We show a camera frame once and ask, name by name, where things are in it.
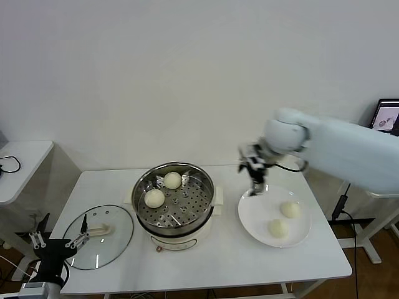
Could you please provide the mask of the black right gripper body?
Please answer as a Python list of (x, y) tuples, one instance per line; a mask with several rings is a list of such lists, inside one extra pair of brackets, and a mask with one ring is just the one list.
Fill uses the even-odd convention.
[(264, 183), (267, 171), (264, 158), (259, 153), (248, 152), (244, 154), (244, 162), (253, 183)]

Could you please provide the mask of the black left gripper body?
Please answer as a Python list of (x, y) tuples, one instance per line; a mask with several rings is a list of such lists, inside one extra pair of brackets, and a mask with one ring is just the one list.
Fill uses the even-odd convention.
[(69, 239), (49, 239), (45, 247), (34, 249), (41, 263), (33, 280), (62, 280), (64, 262), (77, 253), (75, 247), (66, 247), (69, 242)]

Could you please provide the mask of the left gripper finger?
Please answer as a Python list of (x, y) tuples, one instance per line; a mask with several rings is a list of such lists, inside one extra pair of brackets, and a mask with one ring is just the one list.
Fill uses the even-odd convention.
[(80, 227), (79, 235), (65, 244), (65, 248), (80, 249), (85, 243), (90, 239), (90, 234), (88, 231), (87, 215), (84, 215), (82, 225)]
[(46, 230), (49, 216), (50, 214), (47, 213), (44, 218), (38, 223), (36, 229), (33, 232), (29, 233), (29, 237), (31, 238), (34, 249), (43, 249), (47, 245), (44, 240), (44, 232)]

